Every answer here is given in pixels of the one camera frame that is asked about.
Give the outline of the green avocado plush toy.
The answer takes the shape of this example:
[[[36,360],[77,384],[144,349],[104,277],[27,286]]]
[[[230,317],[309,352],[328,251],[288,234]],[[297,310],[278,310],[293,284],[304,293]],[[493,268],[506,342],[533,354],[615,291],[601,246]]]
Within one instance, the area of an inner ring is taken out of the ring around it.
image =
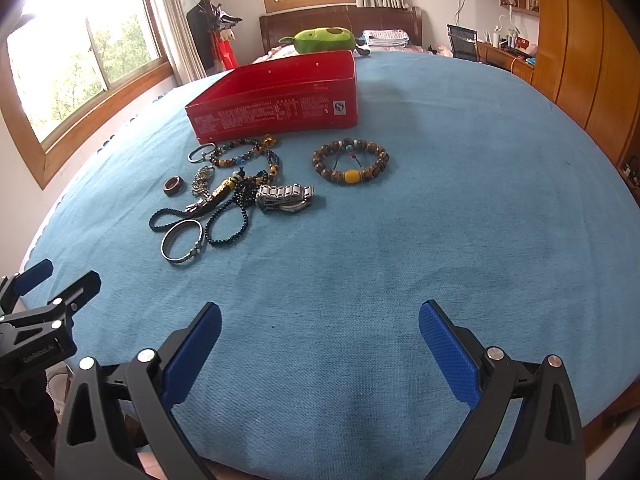
[[[349,29],[334,26],[301,30],[295,36],[280,38],[279,44],[293,46],[298,54],[349,51],[368,56],[371,53],[368,47],[358,44]]]

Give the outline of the wide dark silver bangle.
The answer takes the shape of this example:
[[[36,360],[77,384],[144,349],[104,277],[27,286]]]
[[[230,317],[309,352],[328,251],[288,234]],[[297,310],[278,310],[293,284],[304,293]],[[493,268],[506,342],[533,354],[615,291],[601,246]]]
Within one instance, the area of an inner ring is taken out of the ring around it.
[[[160,255],[173,266],[198,258],[204,245],[204,228],[198,220],[182,220],[160,242]]]

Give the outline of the blue bed cover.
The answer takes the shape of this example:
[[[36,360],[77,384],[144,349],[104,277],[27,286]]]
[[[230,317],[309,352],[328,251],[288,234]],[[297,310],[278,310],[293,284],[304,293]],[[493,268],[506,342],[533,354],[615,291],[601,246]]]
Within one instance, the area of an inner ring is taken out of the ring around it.
[[[218,304],[221,335],[176,419],[200,454],[265,478],[428,473],[468,409],[420,335],[426,300],[515,359],[560,356],[589,422],[639,374],[639,209],[614,166],[503,70],[400,52],[356,65],[349,134],[388,151],[381,177],[326,182],[311,155],[341,133],[284,136],[280,179],[312,185],[314,203],[253,210],[237,243],[166,262],[149,218],[191,199],[162,187],[194,174],[194,82],[67,190],[30,255],[53,275],[26,306],[98,272],[73,333],[78,356],[111,364]]]

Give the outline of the wooden framed side window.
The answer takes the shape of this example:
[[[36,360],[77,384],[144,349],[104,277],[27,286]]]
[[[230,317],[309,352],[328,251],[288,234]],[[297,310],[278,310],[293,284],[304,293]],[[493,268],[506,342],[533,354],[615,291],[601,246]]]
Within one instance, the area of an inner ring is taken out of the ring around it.
[[[1,114],[45,188],[90,136],[174,71],[152,0],[1,1]]]

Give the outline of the thin silver bangle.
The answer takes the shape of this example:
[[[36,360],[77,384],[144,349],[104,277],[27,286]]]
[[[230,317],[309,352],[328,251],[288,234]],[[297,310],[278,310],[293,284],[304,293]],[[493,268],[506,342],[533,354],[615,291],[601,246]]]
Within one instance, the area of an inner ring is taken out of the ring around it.
[[[215,153],[217,145],[215,143],[205,143],[194,148],[188,155],[188,161],[191,164],[199,164],[204,160],[210,159]]]

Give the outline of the wooden desk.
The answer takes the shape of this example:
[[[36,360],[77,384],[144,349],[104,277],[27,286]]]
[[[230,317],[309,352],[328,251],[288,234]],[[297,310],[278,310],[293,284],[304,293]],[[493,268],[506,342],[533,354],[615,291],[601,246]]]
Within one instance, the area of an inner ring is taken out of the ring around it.
[[[534,68],[524,58],[506,52],[506,50],[495,48],[483,41],[477,43],[477,52],[480,62],[506,70],[528,84],[533,83]]]

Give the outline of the coat rack with clothes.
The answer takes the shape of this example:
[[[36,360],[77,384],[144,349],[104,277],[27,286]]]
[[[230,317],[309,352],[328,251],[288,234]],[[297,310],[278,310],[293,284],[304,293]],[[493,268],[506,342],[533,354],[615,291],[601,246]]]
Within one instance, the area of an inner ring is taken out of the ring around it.
[[[207,75],[239,66],[231,41],[234,39],[233,29],[242,22],[242,18],[227,13],[220,3],[198,0],[186,12],[186,21]]]

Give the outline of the red tin box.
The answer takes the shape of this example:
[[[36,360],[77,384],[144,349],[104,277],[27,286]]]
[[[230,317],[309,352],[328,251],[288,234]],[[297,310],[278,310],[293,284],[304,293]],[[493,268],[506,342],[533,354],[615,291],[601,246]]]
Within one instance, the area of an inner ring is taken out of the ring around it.
[[[186,106],[198,142],[358,122],[356,63],[348,51],[279,58],[229,70]]]

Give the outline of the black desk chair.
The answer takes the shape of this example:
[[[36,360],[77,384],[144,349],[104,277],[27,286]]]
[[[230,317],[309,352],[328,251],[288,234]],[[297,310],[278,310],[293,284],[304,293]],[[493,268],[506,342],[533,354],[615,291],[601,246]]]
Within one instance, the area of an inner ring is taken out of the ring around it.
[[[477,31],[459,25],[447,25],[452,56],[465,61],[478,62]]]

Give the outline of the wooden wardrobe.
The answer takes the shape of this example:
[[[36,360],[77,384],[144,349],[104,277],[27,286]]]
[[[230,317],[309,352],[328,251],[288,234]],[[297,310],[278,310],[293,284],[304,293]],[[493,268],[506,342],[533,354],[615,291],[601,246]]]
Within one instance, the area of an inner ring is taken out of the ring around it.
[[[540,0],[533,86],[617,168],[639,159],[639,50],[608,0]]]

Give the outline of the black cord gold pendant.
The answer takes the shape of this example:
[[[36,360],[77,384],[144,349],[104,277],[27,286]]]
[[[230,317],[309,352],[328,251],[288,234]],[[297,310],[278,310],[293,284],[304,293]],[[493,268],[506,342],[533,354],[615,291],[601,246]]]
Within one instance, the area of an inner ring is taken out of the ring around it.
[[[149,227],[153,232],[166,232],[184,220],[198,219],[209,212],[213,212],[224,200],[229,198],[235,189],[245,180],[243,168],[236,170],[230,177],[224,179],[213,192],[199,198],[195,203],[183,210],[174,208],[160,208],[152,214]]]

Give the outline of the folded striped blanket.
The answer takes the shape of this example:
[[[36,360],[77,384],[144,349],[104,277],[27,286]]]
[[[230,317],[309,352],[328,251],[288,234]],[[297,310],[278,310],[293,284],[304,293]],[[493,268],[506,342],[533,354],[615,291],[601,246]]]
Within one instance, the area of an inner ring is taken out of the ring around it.
[[[402,29],[364,30],[361,38],[370,49],[403,49],[410,44],[409,35]]]

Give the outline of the silver metal wristwatch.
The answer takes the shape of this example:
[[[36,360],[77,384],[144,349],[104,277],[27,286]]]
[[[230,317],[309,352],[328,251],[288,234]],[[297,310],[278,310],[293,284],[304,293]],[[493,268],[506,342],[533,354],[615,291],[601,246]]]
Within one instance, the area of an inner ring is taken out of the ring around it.
[[[280,210],[295,214],[308,207],[314,199],[312,185],[292,183],[288,185],[261,185],[255,197],[262,211]]]

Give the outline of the dark wooden headboard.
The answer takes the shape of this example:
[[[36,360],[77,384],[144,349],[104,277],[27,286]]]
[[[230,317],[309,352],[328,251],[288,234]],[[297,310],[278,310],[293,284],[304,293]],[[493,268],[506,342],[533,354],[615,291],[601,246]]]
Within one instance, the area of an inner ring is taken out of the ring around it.
[[[360,8],[354,4],[332,4],[263,15],[259,18],[262,50],[268,53],[285,36],[294,36],[304,29],[340,26],[360,36],[368,29],[401,29],[414,46],[421,47],[422,11],[409,9]]]

